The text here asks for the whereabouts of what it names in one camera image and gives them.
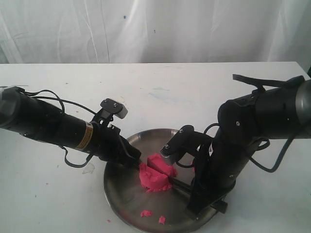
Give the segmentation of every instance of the small pink clay chunk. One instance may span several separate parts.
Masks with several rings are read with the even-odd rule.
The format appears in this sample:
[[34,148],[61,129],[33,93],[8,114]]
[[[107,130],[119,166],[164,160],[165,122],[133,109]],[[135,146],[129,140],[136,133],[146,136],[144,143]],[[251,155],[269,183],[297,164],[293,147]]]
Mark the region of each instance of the small pink clay chunk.
[[152,215],[152,211],[150,210],[143,210],[141,213],[140,213],[140,216],[141,217],[150,217]]
[[164,217],[164,216],[161,216],[161,217],[159,218],[159,223],[160,223],[160,224],[164,224],[164,223],[165,223],[165,217]]
[[148,167],[145,163],[139,165],[140,184],[149,188],[147,193],[165,191],[172,187],[168,176]]
[[152,167],[167,176],[177,176],[177,170],[173,166],[167,165],[160,154],[150,155],[147,159],[147,166]]

